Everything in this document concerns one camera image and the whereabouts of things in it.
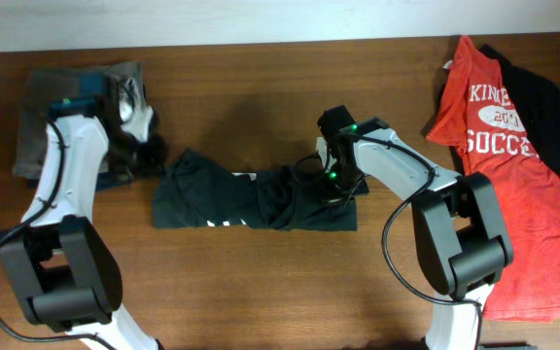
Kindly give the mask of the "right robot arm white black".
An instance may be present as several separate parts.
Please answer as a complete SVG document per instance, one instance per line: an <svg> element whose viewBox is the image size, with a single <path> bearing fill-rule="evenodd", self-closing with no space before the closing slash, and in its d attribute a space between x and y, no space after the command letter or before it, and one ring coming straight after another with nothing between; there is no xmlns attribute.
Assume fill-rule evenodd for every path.
<svg viewBox="0 0 560 350"><path fill-rule="evenodd" d="M356 122L343 105L317 121L323 178L351 195L362 178L385 185L401 201L381 235L386 264L398 281L434 307L428 349L477 349L484 304L513 261L513 248L494 187L480 172L462 175L406 145L379 118ZM420 269L434 290L418 291L395 267L388 237L405 209L412 214Z"/></svg>

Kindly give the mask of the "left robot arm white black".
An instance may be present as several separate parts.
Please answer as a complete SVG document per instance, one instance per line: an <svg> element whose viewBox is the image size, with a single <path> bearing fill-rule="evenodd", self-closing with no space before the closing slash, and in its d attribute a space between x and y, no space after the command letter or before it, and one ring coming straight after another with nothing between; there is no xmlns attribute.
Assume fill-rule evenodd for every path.
<svg viewBox="0 0 560 350"><path fill-rule="evenodd" d="M42 72L28 81L19 137L44 159L20 223L0 233L0 262L24 318L53 342L160 346L125 308L121 271L92 220L102 172L127 181L161 170L156 124L136 78Z"/></svg>

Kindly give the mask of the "dark green t-shirt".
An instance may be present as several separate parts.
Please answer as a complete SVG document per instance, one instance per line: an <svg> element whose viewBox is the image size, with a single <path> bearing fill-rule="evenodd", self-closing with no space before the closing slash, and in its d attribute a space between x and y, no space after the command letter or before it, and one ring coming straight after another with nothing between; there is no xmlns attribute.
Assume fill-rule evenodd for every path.
<svg viewBox="0 0 560 350"><path fill-rule="evenodd" d="M170 165L153 195L156 228L247 226L254 229L355 231L357 205L326 204L325 187L303 186L291 169L232 173L192 149Z"/></svg>

